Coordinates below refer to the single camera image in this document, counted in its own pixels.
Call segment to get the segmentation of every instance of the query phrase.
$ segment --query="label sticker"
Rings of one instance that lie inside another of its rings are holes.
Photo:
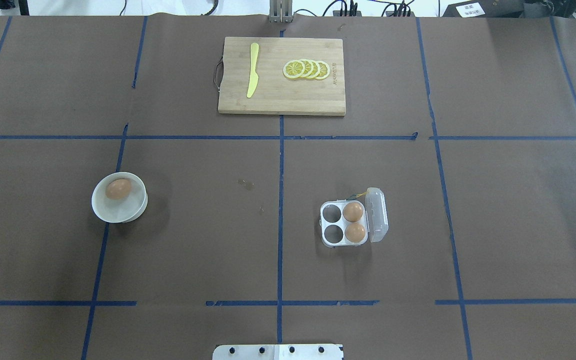
[[[473,2],[472,4],[466,4],[461,6],[455,6],[455,9],[459,12],[462,18],[471,18],[473,16],[480,16],[486,14],[482,5],[478,2]]]

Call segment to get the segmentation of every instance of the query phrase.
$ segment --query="cutting board handle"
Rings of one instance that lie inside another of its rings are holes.
[[[221,66],[221,80],[219,80],[219,83],[217,84],[217,72],[219,71],[219,66]],[[214,67],[214,75],[212,75],[212,82],[214,83],[214,86],[217,87],[217,92],[221,91],[222,88],[221,85],[223,79],[224,79],[224,56],[222,55],[217,65]]]

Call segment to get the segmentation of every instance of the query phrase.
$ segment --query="white bracket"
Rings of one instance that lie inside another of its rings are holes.
[[[270,0],[271,23],[293,22],[293,0]]]
[[[342,344],[220,345],[212,360],[344,360]]]

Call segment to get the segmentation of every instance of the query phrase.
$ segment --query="clear plastic lid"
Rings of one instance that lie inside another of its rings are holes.
[[[368,187],[365,202],[368,218],[368,239],[371,243],[380,242],[388,233],[388,213],[386,212],[384,192],[377,187]]]

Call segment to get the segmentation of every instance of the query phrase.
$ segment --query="knife blade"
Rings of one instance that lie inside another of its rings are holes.
[[[250,78],[248,79],[247,98],[251,98],[257,89],[259,75],[257,75],[257,57],[259,55],[259,44],[254,42],[250,44]]]

